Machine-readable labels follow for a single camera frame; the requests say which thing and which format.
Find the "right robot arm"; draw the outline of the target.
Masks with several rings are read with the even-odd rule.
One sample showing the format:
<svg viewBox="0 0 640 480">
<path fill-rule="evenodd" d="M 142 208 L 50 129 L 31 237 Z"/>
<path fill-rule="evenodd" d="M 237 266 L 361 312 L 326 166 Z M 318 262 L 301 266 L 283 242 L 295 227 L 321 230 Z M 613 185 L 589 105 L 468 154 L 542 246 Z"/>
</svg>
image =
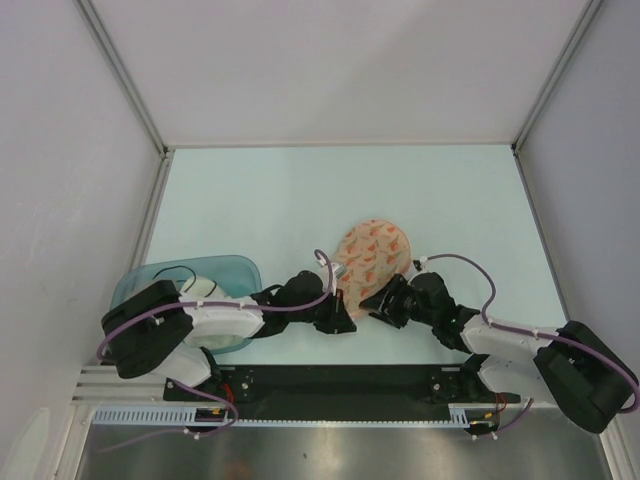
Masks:
<svg viewBox="0 0 640 480">
<path fill-rule="evenodd" d="M 361 301 L 370 316 L 401 328 L 425 324 L 445 347 L 468 353 L 461 376 L 463 393 L 484 401 L 512 393 L 555 405 L 581 429 L 599 434 L 615 416 L 639 406 L 639 381 L 586 325 L 536 328 L 501 323 L 457 303 L 444 280 L 423 272 L 395 275 Z"/>
</svg>

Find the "pink mesh laundry bag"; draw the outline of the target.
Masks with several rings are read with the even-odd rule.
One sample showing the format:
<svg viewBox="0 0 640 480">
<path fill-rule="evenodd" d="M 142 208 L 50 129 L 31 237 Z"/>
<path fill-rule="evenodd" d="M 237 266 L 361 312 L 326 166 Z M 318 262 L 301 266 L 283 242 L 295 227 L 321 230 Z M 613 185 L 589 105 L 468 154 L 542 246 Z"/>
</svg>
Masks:
<svg viewBox="0 0 640 480">
<path fill-rule="evenodd" d="M 360 303 L 379 292 L 395 274 L 410 268 L 411 246 L 406 234 L 384 219 L 352 227 L 339 242 L 331 260 L 345 267 L 338 279 L 346 310 L 353 320 L 365 315 Z"/>
</svg>

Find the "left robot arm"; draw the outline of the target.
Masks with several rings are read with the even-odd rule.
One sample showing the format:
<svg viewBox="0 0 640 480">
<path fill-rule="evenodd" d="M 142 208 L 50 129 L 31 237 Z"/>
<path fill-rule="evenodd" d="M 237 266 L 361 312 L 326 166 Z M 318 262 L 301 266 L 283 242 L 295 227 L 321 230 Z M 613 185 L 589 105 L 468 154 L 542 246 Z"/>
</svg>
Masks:
<svg viewBox="0 0 640 480">
<path fill-rule="evenodd" d="M 215 351 L 279 335 L 294 323 L 328 335 L 357 329 L 343 292 L 326 274 L 303 270 L 283 285 L 237 298 L 205 277 L 193 276 L 182 287 L 158 280 L 103 317 L 97 356 L 112 362 L 122 379 L 154 373 L 207 400 L 221 387 Z"/>
</svg>

